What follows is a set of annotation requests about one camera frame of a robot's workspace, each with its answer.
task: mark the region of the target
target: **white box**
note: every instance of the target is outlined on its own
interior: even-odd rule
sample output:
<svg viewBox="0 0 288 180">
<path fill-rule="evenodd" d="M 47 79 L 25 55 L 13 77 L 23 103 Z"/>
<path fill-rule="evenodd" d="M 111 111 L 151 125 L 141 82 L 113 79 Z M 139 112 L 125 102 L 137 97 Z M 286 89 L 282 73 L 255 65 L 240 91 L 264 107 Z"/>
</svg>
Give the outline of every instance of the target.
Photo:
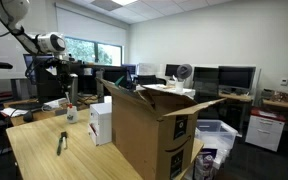
<svg viewBox="0 0 288 180">
<path fill-rule="evenodd" d="M 112 141 L 112 103 L 90 105 L 88 133 L 96 146 Z"/>
</svg>

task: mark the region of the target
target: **wooden table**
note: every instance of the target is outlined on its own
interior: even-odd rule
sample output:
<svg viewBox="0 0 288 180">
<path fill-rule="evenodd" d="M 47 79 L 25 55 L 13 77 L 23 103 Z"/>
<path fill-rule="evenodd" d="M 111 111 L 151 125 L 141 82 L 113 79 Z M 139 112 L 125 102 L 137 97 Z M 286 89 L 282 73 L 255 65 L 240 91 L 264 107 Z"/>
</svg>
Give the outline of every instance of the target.
<svg viewBox="0 0 288 180">
<path fill-rule="evenodd" d="M 283 108 L 288 108 L 288 102 L 277 102 L 271 100 L 263 100 L 263 104 L 270 105 L 270 106 L 278 106 Z"/>
<path fill-rule="evenodd" d="M 94 145 L 87 132 L 89 110 L 78 116 L 75 124 L 63 115 L 6 130 L 23 179 L 141 179 L 114 144 Z M 62 131 L 68 133 L 68 149 L 57 156 Z M 196 139 L 192 160 L 202 147 Z"/>
</svg>

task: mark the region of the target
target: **robotic arm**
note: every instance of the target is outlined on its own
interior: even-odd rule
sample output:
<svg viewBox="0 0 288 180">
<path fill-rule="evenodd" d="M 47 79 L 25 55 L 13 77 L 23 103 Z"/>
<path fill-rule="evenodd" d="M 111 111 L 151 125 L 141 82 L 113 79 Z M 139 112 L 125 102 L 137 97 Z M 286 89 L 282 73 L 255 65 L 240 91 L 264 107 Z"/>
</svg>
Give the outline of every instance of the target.
<svg viewBox="0 0 288 180">
<path fill-rule="evenodd" d="M 0 21 L 30 54 L 53 53 L 61 60 L 68 60 L 65 41 L 59 33 L 29 35 L 18 24 L 27 14 L 28 0 L 0 0 Z"/>
<path fill-rule="evenodd" d="M 0 0 L 0 21 L 8 31 L 22 44 L 24 49 L 33 55 L 52 53 L 54 61 L 45 64 L 56 67 L 57 78 L 65 92 L 71 85 L 69 74 L 69 56 L 66 52 L 64 38 L 61 34 L 52 32 L 48 34 L 29 35 L 18 24 L 27 14 L 29 0 Z"/>
</svg>

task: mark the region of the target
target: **paper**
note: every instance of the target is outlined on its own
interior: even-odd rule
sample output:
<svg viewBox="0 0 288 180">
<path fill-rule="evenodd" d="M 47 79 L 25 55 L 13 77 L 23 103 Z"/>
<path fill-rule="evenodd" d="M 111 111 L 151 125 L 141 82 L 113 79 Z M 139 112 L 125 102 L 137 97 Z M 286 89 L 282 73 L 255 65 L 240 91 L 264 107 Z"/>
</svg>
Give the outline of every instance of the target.
<svg viewBox="0 0 288 180">
<path fill-rule="evenodd" d="M 266 117 L 272 117 L 272 118 L 276 118 L 276 115 L 273 113 L 268 113 L 268 112 L 264 112 L 264 111 L 259 111 L 259 114 L 262 116 L 266 116 Z"/>
<path fill-rule="evenodd" d="M 12 117 L 16 117 L 16 116 L 20 116 L 20 115 L 26 114 L 27 111 L 25 111 L 25 110 L 15 110 L 13 108 L 5 108 L 5 109 L 1 110 L 1 113 L 6 114 L 8 116 L 11 116 L 11 114 L 12 114 Z"/>
</svg>

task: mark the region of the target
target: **filing cabinet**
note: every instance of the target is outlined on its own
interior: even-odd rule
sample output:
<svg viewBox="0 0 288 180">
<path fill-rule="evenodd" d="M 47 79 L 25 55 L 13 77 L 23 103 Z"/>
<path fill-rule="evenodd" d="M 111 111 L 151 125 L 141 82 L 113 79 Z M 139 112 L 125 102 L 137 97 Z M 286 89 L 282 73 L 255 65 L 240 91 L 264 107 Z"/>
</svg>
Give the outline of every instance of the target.
<svg viewBox="0 0 288 180">
<path fill-rule="evenodd" d="M 245 141 L 276 152 L 284 123 L 281 115 L 253 108 Z"/>
</svg>

